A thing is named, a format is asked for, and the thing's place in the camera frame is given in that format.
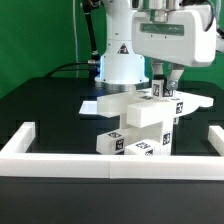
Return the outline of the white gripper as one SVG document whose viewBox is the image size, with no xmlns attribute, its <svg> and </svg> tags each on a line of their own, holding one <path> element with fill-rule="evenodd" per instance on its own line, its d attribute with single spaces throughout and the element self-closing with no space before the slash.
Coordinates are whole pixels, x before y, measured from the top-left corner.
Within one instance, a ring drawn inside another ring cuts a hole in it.
<svg viewBox="0 0 224 224">
<path fill-rule="evenodd" d="M 161 60 L 171 62 L 166 87 L 176 90 L 184 66 L 207 67 L 213 62 L 216 21 L 210 8 L 171 11 L 166 23 L 151 22 L 149 12 L 137 12 L 132 19 L 132 46 L 135 53 L 155 58 L 151 60 L 154 80 L 164 78 Z"/>
</svg>

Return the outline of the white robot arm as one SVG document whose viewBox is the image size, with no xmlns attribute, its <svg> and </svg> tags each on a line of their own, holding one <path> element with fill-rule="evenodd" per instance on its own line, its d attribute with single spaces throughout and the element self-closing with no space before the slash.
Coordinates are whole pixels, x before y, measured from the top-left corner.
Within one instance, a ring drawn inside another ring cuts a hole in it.
<svg viewBox="0 0 224 224">
<path fill-rule="evenodd" d="M 222 0 L 81 0 L 92 56 L 99 62 L 100 86 L 144 85 L 144 62 L 151 59 L 155 79 L 168 90 L 178 88 L 184 68 L 207 67 L 224 53 L 218 26 Z M 106 10 L 106 51 L 97 50 L 91 12 Z"/>
</svg>

